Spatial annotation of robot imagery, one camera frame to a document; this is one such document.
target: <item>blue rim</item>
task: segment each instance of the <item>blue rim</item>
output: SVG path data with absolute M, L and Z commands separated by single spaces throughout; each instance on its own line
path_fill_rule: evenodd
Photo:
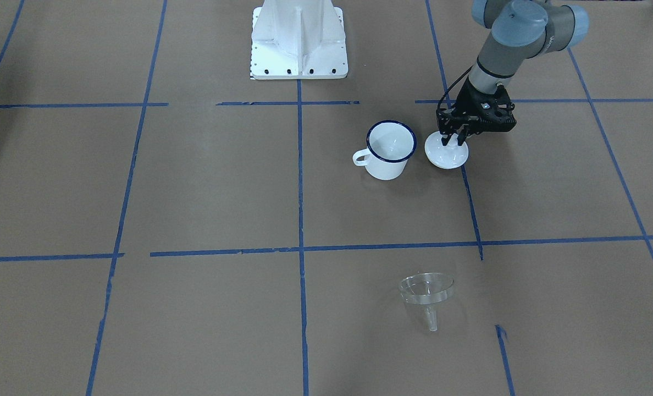
M 405 129 L 407 129 L 409 131 L 410 135 L 412 135 L 412 141 L 414 142 L 414 145 L 412 145 L 412 151 L 409 152 L 409 155 L 405 156 L 404 158 L 400 158 L 400 159 L 386 159 L 386 158 L 382 158 L 381 156 L 377 155 L 377 153 L 373 150 L 373 148 L 370 145 L 370 134 L 371 134 L 371 132 L 373 132 L 375 127 L 377 127 L 380 124 L 384 124 L 384 123 L 394 123 L 394 124 L 397 124 L 397 125 L 401 125 L 401 126 L 405 127 Z M 405 125 L 403 123 L 400 123 L 400 121 L 382 120 L 382 121 L 376 123 L 375 125 L 373 125 L 370 128 L 370 130 L 368 131 L 368 135 L 366 135 L 366 145 L 368 146 L 368 150 L 371 152 L 371 154 L 374 155 L 378 160 L 389 162 L 389 163 L 399 163 L 399 162 L 408 160 L 414 154 L 414 151 L 417 149 L 417 136 L 415 136 L 414 132 L 412 132 L 412 128 L 408 127 L 407 125 Z

